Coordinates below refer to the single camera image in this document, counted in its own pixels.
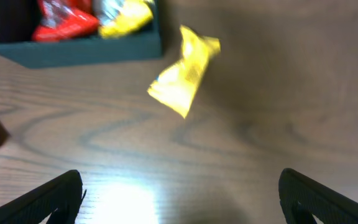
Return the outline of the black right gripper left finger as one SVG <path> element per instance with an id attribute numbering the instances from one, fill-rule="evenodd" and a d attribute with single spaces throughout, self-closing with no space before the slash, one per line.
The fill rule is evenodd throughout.
<path id="1" fill-rule="evenodd" d="M 85 197 L 81 175 L 69 170 L 0 207 L 0 224 L 74 224 Z"/>

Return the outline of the yellow nut snack bag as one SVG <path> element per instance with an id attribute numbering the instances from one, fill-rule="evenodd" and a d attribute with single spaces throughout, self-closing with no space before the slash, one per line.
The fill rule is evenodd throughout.
<path id="1" fill-rule="evenodd" d="M 141 30 L 154 19 L 154 0 L 95 0 L 94 13 L 103 39 L 117 39 Z"/>

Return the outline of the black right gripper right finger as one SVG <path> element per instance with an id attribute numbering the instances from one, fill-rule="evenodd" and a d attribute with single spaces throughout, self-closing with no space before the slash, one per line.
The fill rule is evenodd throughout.
<path id="1" fill-rule="evenodd" d="M 280 205 L 288 224 L 358 224 L 358 203 L 286 168 L 278 181 Z"/>

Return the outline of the red dried fruit snack bag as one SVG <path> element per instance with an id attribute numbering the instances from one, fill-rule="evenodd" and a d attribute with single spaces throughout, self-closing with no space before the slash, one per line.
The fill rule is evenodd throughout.
<path id="1" fill-rule="evenodd" d="M 58 42 L 90 35 L 97 31 L 91 0 L 38 0 L 42 13 L 32 40 Z"/>

